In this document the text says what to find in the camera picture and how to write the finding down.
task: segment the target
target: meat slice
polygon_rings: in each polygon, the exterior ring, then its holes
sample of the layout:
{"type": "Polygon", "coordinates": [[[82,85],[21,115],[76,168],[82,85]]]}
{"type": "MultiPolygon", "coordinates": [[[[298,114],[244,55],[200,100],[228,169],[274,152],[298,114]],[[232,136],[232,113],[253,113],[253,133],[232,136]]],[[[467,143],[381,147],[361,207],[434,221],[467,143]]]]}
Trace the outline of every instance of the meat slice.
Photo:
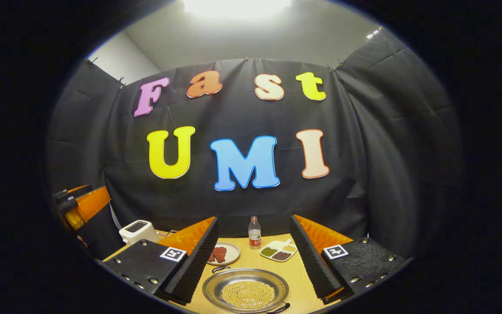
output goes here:
{"type": "Polygon", "coordinates": [[[225,256],[226,256],[226,248],[223,246],[219,246],[217,248],[213,249],[213,255],[216,258],[218,263],[223,263],[225,262],[225,256]]]}

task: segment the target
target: ceiling light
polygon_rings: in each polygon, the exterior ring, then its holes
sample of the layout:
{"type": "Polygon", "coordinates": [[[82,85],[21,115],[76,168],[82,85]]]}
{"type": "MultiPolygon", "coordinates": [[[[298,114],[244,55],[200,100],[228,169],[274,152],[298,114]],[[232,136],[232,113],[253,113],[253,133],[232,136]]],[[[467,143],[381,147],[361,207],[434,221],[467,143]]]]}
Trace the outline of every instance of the ceiling light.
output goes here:
{"type": "Polygon", "coordinates": [[[261,17],[289,7],[291,0],[183,0],[185,12],[207,16],[261,17]]]}

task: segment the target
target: soybeans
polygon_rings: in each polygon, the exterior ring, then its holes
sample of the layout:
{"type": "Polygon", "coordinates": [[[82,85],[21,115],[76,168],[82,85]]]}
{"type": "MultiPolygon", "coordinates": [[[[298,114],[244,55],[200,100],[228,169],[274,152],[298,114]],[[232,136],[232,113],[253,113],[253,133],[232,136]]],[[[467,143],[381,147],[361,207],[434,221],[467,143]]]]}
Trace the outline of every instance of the soybeans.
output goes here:
{"type": "Polygon", "coordinates": [[[282,249],[285,250],[285,251],[288,251],[288,252],[294,252],[295,251],[295,247],[291,246],[291,245],[286,245],[282,249]]]}
{"type": "Polygon", "coordinates": [[[275,299],[275,289],[262,282],[234,282],[222,289],[222,298],[238,308],[260,308],[275,299]]]}

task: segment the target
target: bottle label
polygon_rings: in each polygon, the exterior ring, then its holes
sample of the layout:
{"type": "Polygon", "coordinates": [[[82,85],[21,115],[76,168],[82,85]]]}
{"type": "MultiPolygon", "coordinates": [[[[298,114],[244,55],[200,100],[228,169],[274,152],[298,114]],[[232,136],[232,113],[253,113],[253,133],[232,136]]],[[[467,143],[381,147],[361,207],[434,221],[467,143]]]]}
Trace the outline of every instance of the bottle label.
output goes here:
{"type": "Polygon", "coordinates": [[[249,235],[249,244],[251,246],[259,246],[259,245],[261,245],[261,234],[257,234],[257,235],[250,234],[249,235]]]}

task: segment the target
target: blue letter m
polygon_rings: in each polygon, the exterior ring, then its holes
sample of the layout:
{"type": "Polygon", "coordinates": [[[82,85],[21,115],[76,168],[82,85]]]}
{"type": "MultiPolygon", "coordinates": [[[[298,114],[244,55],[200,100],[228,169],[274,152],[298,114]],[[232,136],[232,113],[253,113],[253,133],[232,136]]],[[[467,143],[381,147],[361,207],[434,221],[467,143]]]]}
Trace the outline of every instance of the blue letter m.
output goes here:
{"type": "Polygon", "coordinates": [[[274,149],[276,137],[257,137],[253,140],[247,157],[243,157],[234,141],[230,139],[216,140],[210,148],[216,152],[218,160],[218,182],[214,185],[217,191],[231,191],[235,183],[230,180],[230,171],[235,179],[246,188],[255,170],[253,186],[271,188],[280,184],[275,173],[274,149]]]}

